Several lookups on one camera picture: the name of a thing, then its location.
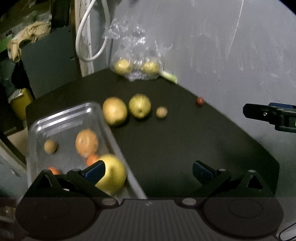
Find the orange tangerine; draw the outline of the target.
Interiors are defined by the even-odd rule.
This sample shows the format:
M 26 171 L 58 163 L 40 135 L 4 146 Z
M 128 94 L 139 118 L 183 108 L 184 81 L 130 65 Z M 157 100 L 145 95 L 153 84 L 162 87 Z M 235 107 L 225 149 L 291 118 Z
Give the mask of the orange tangerine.
M 97 162 L 99 160 L 99 156 L 97 154 L 91 154 L 88 156 L 88 158 L 86 159 L 86 165 L 87 166 L 91 166 L 93 165 L 95 162 Z
M 54 175 L 61 175 L 62 174 L 62 172 L 56 167 L 48 167 L 48 170 L 50 170 Z

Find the yellow lemon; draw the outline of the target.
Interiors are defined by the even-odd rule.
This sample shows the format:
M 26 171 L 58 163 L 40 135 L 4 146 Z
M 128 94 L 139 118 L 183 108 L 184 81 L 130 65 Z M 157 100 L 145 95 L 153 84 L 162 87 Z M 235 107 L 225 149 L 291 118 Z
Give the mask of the yellow lemon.
M 105 163 L 105 174 L 95 186 L 112 196 L 124 187 L 126 168 L 124 163 L 113 154 L 103 155 L 100 160 Z

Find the small brown kiwi fruit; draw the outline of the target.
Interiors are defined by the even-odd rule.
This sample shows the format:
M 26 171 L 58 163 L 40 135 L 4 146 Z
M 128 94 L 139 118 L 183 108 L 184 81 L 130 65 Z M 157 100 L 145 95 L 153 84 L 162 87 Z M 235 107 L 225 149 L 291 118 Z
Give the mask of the small brown kiwi fruit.
M 47 154 L 53 154 L 58 149 L 58 144 L 53 140 L 46 140 L 44 143 L 44 151 Z

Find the small red fruit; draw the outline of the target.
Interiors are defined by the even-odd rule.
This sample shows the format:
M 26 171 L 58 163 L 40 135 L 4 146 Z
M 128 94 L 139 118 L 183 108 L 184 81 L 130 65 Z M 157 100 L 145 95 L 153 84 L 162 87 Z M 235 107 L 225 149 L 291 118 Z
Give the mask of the small red fruit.
M 204 101 L 203 97 L 198 97 L 198 98 L 196 99 L 196 104 L 197 104 L 198 106 L 203 106 L 204 103 L 205 103 L 205 101 Z

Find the green yellow pear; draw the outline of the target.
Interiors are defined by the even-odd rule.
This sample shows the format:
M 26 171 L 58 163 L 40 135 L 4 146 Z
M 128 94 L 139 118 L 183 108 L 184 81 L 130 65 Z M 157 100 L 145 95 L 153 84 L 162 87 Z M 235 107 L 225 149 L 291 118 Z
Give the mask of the green yellow pear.
M 129 101 L 128 108 L 130 113 L 138 119 L 145 118 L 151 112 L 151 101 L 144 94 L 135 94 Z

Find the metal tray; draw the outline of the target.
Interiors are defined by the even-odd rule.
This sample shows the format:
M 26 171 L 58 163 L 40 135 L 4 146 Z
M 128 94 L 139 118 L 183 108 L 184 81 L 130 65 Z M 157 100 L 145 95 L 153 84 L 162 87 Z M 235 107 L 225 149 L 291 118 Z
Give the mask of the metal tray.
M 81 130 L 90 129 L 97 134 L 98 156 L 113 154 L 125 164 L 127 177 L 125 186 L 114 195 L 123 199 L 145 199 L 143 189 L 135 178 L 116 139 L 106 123 L 100 104 L 86 102 L 72 108 L 41 118 L 33 123 L 28 132 L 27 176 L 31 185 L 38 174 L 48 167 L 56 167 L 63 174 L 72 169 L 85 169 L 86 159 L 75 148 L 75 140 Z M 53 154 L 44 151 L 46 140 L 53 140 L 58 149 Z

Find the green onion stalk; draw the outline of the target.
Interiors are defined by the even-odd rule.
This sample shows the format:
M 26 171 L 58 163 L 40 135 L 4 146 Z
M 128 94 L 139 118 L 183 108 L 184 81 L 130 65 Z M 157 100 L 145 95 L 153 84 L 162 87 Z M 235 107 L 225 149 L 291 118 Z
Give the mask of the green onion stalk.
M 160 75 L 162 78 L 165 78 L 166 80 L 174 83 L 174 84 L 178 84 L 178 79 L 175 75 L 167 72 L 167 71 L 161 71 L 160 72 Z

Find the yellow plastic canister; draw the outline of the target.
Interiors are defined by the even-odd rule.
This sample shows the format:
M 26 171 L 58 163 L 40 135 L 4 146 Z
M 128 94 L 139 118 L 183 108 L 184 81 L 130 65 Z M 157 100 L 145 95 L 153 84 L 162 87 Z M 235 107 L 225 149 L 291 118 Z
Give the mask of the yellow plastic canister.
M 17 89 L 8 98 L 8 102 L 15 111 L 18 118 L 26 120 L 26 107 L 33 102 L 33 97 L 26 88 Z

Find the bagged pear right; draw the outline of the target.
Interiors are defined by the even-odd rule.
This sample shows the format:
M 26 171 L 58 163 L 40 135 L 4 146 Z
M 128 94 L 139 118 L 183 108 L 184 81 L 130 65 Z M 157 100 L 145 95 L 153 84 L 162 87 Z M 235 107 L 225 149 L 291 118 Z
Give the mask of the bagged pear right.
M 159 73 L 159 69 L 159 63 L 154 61 L 146 61 L 141 67 L 141 71 L 147 75 L 156 75 Z

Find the bagged pear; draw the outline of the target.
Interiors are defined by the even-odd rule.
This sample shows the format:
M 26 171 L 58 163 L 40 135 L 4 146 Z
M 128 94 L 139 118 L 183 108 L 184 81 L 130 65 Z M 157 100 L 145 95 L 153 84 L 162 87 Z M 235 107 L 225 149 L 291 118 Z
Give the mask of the bagged pear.
M 156 75 L 159 73 L 159 69 L 159 63 L 154 61 L 146 61 L 141 67 L 141 71 L 147 75 Z
M 114 64 L 114 71 L 119 75 L 128 75 L 133 71 L 133 65 L 127 59 L 120 59 Z

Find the dark grey cabinet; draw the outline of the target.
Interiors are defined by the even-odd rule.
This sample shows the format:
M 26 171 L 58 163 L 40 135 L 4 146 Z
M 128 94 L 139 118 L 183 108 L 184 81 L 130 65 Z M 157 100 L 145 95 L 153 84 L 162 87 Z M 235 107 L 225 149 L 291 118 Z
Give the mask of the dark grey cabinet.
M 81 77 L 74 42 L 72 29 L 63 27 L 22 48 L 21 60 L 35 98 Z

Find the bagged pear left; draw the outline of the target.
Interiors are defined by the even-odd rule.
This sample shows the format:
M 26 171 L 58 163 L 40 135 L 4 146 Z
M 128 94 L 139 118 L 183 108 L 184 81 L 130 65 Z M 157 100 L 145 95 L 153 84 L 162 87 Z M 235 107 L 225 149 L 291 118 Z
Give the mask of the bagged pear left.
M 114 64 L 114 71 L 119 75 L 128 75 L 133 71 L 133 65 L 127 59 L 120 59 Z

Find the clear plastic bag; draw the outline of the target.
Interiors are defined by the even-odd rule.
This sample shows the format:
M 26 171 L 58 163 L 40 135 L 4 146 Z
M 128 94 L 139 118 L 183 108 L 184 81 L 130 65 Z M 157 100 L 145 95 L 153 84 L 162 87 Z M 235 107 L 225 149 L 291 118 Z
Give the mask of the clear plastic bag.
M 120 19 L 113 19 L 105 36 L 111 39 L 116 46 L 110 60 L 110 69 L 113 72 L 115 72 L 114 64 L 120 59 L 127 59 L 133 65 L 132 73 L 120 75 L 129 81 L 154 80 L 161 77 L 161 71 L 165 71 L 165 55 L 173 46 L 163 45 L 131 18 L 124 16 Z M 141 67 L 146 61 L 159 63 L 159 73 L 156 75 L 143 73 Z

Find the beige crumpled cloth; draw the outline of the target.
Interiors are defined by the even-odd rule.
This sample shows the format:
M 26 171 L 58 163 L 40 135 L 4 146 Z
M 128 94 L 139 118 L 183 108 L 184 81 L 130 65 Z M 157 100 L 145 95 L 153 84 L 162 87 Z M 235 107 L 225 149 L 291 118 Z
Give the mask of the beige crumpled cloth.
M 50 21 L 36 21 L 25 27 L 15 37 L 8 41 L 8 56 L 13 62 L 21 59 L 23 43 L 34 43 L 48 36 L 51 32 Z

